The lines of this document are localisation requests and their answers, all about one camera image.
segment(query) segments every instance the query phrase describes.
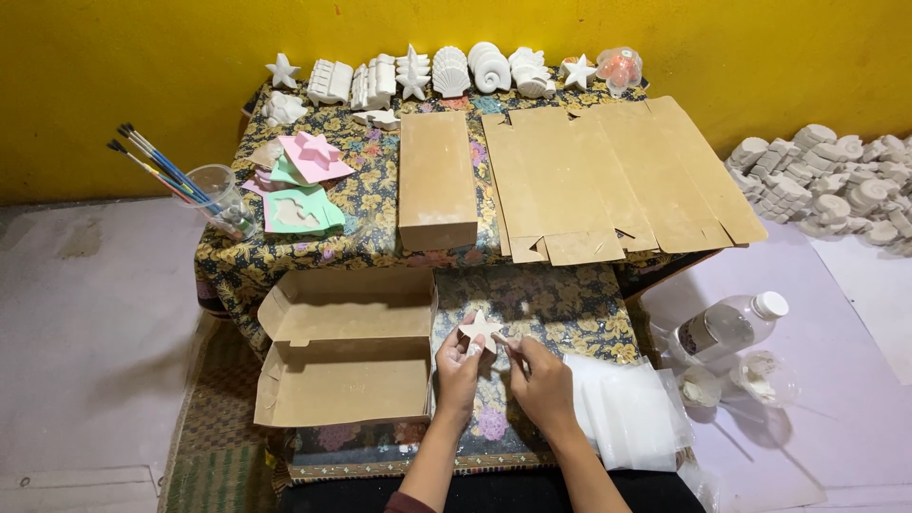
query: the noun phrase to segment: sleeve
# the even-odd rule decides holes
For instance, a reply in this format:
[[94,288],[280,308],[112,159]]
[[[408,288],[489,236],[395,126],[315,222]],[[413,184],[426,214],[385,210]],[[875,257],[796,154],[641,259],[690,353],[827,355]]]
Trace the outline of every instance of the sleeve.
[[383,513],[436,513],[428,505],[402,492],[393,492]]

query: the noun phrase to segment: white bottle cap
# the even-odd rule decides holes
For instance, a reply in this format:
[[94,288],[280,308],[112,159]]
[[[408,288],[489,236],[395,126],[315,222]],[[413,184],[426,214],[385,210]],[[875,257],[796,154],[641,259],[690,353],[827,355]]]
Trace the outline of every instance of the white bottle cap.
[[789,313],[789,304],[778,292],[763,292],[753,298],[757,314],[764,319],[778,319]]

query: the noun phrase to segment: cardboard box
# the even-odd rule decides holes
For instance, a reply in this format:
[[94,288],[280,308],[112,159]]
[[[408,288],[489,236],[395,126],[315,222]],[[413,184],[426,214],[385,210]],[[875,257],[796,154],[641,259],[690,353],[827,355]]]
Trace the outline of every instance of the cardboard box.
[[509,115],[510,124],[503,114],[483,115],[482,124],[508,240],[502,247],[514,262],[688,253],[767,236],[671,97]]
[[273,427],[430,419],[431,269],[288,271],[258,318],[273,346],[254,422]]
[[475,177],[465,112],[402,114],[399,236],[410,251],[473,246]]

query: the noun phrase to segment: bottle label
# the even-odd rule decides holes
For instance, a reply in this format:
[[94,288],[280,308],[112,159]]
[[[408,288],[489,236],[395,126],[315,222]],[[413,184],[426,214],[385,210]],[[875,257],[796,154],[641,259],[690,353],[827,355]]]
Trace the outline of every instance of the bottle label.
[[716,340],[706,330],[706,311],[697,314],[678,328],[678,340],[684,351],[693,356],[716,345]]

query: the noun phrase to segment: black pants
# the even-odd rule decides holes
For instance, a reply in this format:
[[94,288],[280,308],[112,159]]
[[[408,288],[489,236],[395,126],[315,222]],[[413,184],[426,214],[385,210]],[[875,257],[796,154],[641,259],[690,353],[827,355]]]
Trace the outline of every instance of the black pants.
[[[618,470],[609,473],[634,513],[703,513],[703,507],[677,474]],[[288,488],[281,513],[380,512],[401,477],[346,479]],[[560,513],[573,511],[559,468],[456,476],[447,495],[446,513]]]

